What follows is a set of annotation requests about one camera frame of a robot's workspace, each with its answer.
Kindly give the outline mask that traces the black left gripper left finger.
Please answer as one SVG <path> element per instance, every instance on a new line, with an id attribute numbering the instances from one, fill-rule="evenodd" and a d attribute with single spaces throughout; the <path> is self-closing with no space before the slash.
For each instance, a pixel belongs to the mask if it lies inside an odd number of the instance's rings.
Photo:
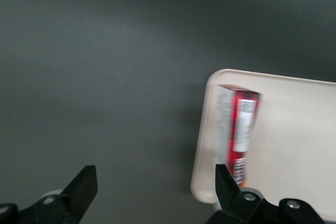
<path id="1" fill-rule="evenodd" d="M 1 223 L 80 223 L 97 192 L 96 167 L 87 165 L 59 194 L 45 196 L 26 209 L 1 204 Z"/>

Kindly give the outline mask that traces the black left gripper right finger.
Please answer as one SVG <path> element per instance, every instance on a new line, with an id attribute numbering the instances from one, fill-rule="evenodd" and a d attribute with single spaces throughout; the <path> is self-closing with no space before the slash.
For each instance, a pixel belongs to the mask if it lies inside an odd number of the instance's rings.
<path id="1" fill-rule="evenodd" d="M 215 190 L 221 209 L 207 223 L 323 223 L 305 201 L 284 198 L 276 206 L 258 190 L 239 187 L 224 164 L 216 165 Z"/>

